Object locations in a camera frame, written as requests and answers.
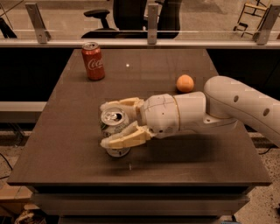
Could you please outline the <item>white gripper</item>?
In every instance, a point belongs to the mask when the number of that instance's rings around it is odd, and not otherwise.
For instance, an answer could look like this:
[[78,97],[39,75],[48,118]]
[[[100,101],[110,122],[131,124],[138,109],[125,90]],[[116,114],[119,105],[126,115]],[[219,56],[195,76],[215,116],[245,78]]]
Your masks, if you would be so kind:
[[175,136],[179,131],[179,110],[173,96],[153,95],[146,101],[138,97],[106,101],[100,106],[101,112],[123,112],[133,122],[120,133],[101,140],[104,149],[120,150],[145,144],[152,139]]

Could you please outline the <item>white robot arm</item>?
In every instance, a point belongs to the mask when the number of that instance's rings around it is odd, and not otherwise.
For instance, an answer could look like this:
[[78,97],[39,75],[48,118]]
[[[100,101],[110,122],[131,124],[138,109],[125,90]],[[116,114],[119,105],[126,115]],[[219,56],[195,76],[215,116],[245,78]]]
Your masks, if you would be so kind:
[[105,149],[121,150],[190,130],[212,134],[231,130],[237,122],[280,146],[280,101],[226,76],[210,78],[202,92],[109,101],[100,110],[104,129],[121,127],[104,135]]

